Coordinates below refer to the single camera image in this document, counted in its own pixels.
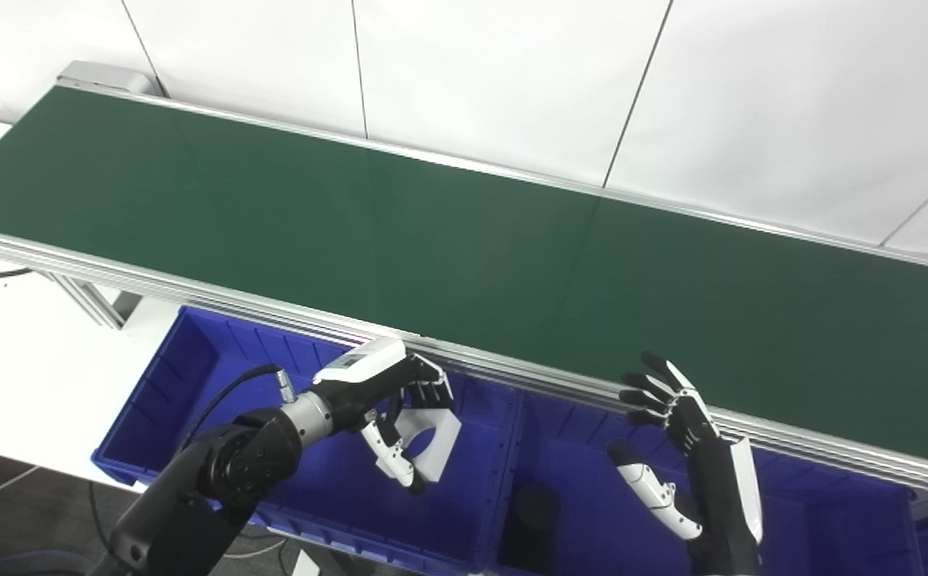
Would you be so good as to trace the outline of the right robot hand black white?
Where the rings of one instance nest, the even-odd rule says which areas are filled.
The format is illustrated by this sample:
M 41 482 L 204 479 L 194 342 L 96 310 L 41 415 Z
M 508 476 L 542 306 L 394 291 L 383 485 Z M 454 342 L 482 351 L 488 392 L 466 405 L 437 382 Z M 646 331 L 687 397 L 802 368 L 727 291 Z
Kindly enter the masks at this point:
M 650 372 L 626 373 L 618 400 L 632 426 L 654 426 L 686 459 L 690 492 L 665 482 L 632 442 L 608 442 L 608 459 L 646 509 L 683 540 L 709 574 L 752 574 L 763 539 L 762 499 L 748 438 L 723 440 L 697 387 L 668 360 L 641 354 Z

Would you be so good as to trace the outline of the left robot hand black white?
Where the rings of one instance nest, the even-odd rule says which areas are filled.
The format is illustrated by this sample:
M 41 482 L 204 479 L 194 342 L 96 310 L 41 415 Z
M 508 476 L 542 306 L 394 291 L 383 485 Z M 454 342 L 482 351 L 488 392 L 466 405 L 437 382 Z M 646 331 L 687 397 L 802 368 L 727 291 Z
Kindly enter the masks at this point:
M 332 433 L 353 431 L 376 467 L 412 494 L 439 482 L 461 429 L 443 368 L 377 337 L 348 350 L 314 376 L 311 393 L 324 404 Z

